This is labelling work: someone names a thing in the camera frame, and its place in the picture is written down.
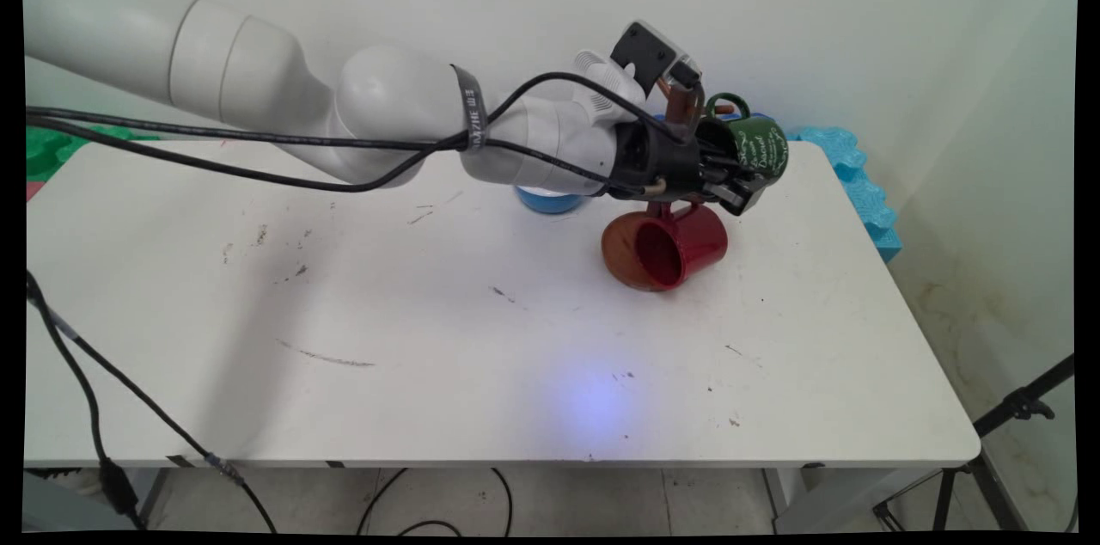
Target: table leg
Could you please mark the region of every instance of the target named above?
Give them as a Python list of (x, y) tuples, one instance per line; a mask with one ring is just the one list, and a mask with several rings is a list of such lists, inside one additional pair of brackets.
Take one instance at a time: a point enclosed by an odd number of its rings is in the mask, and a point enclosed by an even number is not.
[[(776, 533), (821, 533), (844, 527), (857, 514), (869, 513), (872, 506), (931, 471), (927, 468), (837, 470), (817, 487), (790, 499), (785, 510), (781, 511), (780, 505), (776, 504), (776, 512), (779, 515), (774, 521)], [(772, 491), (772, 499), (776, 498), (777, 494)]]

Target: mug handle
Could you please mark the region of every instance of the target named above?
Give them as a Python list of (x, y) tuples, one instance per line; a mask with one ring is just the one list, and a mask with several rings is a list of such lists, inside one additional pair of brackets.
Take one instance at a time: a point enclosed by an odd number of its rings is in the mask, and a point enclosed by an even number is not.
[[(692, 211), (701, 205), (698, 201), (689, 203), (691, 204)], [(660, 220), (672, 220), (672, 204), (669, 201), (650, 201), (646, 206), (646, 216)]]

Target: power cable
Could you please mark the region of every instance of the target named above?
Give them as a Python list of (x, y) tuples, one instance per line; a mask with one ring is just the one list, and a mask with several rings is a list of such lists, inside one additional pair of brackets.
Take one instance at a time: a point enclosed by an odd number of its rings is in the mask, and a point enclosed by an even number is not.
[[(277, 532), (275, 530), (275, 524), (272, 523), (271, 516), (267, 514), (267, 510), (264, 509), (264, 505), (260, 502), (260, 499), (256, 498), (252, 488), (244, 481), (244, 477), (242, 477), (231, 464), (226, 462), (223, 459), (208, 451), (202, 447), (202, 445), (197, 443), (197, 440), (189, 435), (185, 428), (180, 427), (178, 423), (168, 416), (168, 414), (162, 410), (152, 397), (142, 391), (138, 384), (130, 380), (125, 373), (111, 364), (111, 362), (96, 351), (95, 348), (88, 345), (88, 342), (84, 340), (84, 338), (80, 337), (76, 330), (72, 329), (72, 327), (63, 318), (61, 318), (55, 310), (51, 309), (46, 304), (45, 296), (42, 294), (41, 287), (38, 287), (38, 283), (34, 280), (30, 270), (26, 271), (26, 299), (31, 301), (31, 304), (37, 307), (38, 312), (42, 314), (42, 321), (46, 326), (50, 338), (54, 341), (58, 351), (62, 352), (66, 363), (69, 364), (69, 369), (73, 370), (73, 374), (76, 375), (77, 381), (80, 382), (80, 388), (85, 391), (85, 396), (88, 399), (88, 408), (92, 417), (92, 442), (96, 446), (96, 455), (99, 457), (100, 479), (103, 486), (103, 493), (107, 495), (108, 500), (111, 501), (111, 505), (114, 506), (116, 511), (120, 514), (125, 514), (127, 517), (134, 523), (134, 526), (138, 527), (138, 530), (145, 530), (145, 525), (141, 522), (141, 519), (138, 516), (135, 510), (138, 497), (133, 491), (133, 487), (130, 486), (130, 481), (127, 479), (125, 472), (123, 472), (121, 468), (108, 459), (106, 454), (103, 454), (102, 440), (100, 439), (99, 433), (99, 405), (96, 402), (95, 392), (91, 390), (91, 385), (84, 375), (84, 371), (80, 370), (80, 366), (76, 362), (76, 359), (73, 358), (68, 348), (66, 348), (65, 344), (61, 340), (59, 334), (64, 334), (68, 337), (73, 344), (78, 346), (80, 350), (88, 355), (100, 367), (106, 369), (108, 373), (121, 381), (122, 385), (129, 389), (130, 392), (145, 403), (145, 405), (147, 405), (150, 410), (152, 410), (166, 425), (173, 428), (174, 432), (179, 434), (179, 436), (184, 438), (184, 440), (186, 440), (187, 444), (196, 450), (196, 453), (201, 455), (208, 464), (213, 466), (223, 476), (228, 477), (237, 483), (237, 486), (243, 489), (244, 493), (249, 495), (249, 499), (251, 499), (252, 503), (256, 506), (256, 510), (258, 510), (264, 523), (267, 524), (267, 530), (271, 530), (273, 534)], [(120, 509), (120, 503), (117, 503), (117, 500), (119, 499), (124, 501), (132, 499), (132, 502), (130, 502), (129, 505), (121, 504), (122, 509)]]
[[(507, 479), (504, 478), (504, 475), (501, 473), (501, 470), (496, 468), (491, 468), (491, 469), (493, 470), (493, 473), (496, 475), (496, 478), (501, 480), (501, 484), (504, 486), (504, 493), (508, 499), (508, 519), (504, 524), (504, 536), (508, 537), (512, 535), (512, 510), (513, 510), (512, 488), (508, 487), (508, 481)], [(396, 480), (399, 479), (402, 475), (405, 473), (405, 471), (408, 471), (408, 468), (402, 468), (400, 470), (397, 470), (397, 473), (394, 475), (388, 481), (386, 481), (384, 486), (382, 486), (382, 489), (378, 490), (378, 493), (374, 494), (374, 498), (371, 499), (371, 502), (367, 503), (366, 510), (363, 511), (363, 516), (360, 517), (359, 520), (359, 526), (358, 528), (355, 528), (355, 536), (360, 536), (363, 533), (363, 525), (366, 523), (366, 517), (370, 516), (371, 511), (374, 509), (374, 505), (377, 504), (378, 500), (382, 499), (382, 494), (384, 494), (389, 489), (389, 486), (393, 486), (394, 482), (396, 482)], [(405, 536), (405, 534), (408, 534), (409, 532), (413, 532), (414, 530), (425, 525), (441, 525), (443, 527), (450, 528), (451, 532), (455, 534), (455, 536), (462, 536), (462, 534), (453, 525), (439, 520), (428, 520), (410, 525), (409, 527), (402, 530), (402, 532), (397, 534), (397, 536)]]

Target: floor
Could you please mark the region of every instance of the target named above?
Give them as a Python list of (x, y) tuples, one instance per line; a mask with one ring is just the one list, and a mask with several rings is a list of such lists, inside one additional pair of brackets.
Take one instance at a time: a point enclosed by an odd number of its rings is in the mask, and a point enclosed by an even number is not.
[[(501, 470), (514, 499), (514, 536), (686, 536), (771, 534), (761, 470), (516, 468)], [(352, 534), (394, 469), (243, 469), (276, 527), (287, 533)], [(932, 525), (939, 478), (891, 503), (909, 530)], [(377, 503), (366, 534), (397, 534), (443, 520), (463, 536), (504, 533), (507, 499), (488, 469), (410, 469)], [(264, 532), (249, 499), (209, 469), (170, 470), (150, 528)], [(974, 479), (960, 476), (949, 530), (996, 530)], [(880, 532), (871, 514), (837, 532)], [(411, 534), (450, 535), (430, 525)]]

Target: white wall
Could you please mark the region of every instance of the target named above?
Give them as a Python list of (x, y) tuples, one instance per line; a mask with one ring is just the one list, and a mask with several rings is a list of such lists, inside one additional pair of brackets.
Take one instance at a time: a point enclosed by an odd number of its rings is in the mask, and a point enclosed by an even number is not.
[[(384, 41), (508, 90), (565, 69), (580, 48), (607, 51), (629, 20), (645, 18), (703, 66), (708, 91), (738, 92), (788, 130), (842, 126), (859, 135), (869, 174), (900, 210), (906, 249), (892, 271), (971, 412), (1047, 367), (1072, 336), (1075, 35), (1066, 23), (1075, 0), (220, 1), (293, 32), (330, 84), (358, 48)], [(201, 121), (33, 61), (26, 99)], [(1052, 138), (1062, 140), (1053, 150)], [(1036, 239), (1043, 250), (1028, 246)], [(927, 283), (943, 287), (922, 295)], [(947, 315), (941, 299), (961, 307), (955, 319), (979, 313), (950, 325), (938, 317)], [(1004, 317), (980, 313), (989, 309)], [(968, 355), (961, 361), (954, 345)], [(1071, 393), (1059, 392), (1071, 415)], [(1002, 471), (1025, 475), (1010, 487), (1028, 521), (1046, 527), (1067, 514), (1075, 483), (1071, 419), (1026, 425), (1046, 433), (1020, 429), (1019, 448), (991, 444)]]
[[(1074, 351), (1077, 0), (1046, 0), (900, 212), (890, 264), (964, 405), (977, 417)], [(1072, 382), (1056, 419), (986, 438), (1033, 530), (1063, 530), (1077, 489)]]

